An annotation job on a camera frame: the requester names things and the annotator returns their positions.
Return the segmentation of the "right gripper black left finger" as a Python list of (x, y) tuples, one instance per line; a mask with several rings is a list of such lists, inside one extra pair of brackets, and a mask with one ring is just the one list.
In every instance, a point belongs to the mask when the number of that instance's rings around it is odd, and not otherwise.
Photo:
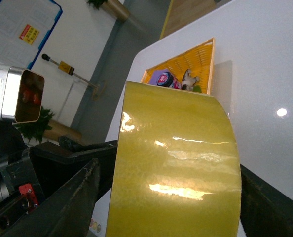
[(85, 237), (97, 200), (100, 166), (89, 161), (68, 182), (2, 237)]

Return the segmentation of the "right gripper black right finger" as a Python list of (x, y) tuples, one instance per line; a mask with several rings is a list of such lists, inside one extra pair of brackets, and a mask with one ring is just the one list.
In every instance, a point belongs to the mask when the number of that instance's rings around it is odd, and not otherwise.
[(293, 200), (241, 167), (240, 219), (248, 237), (293, 237)]

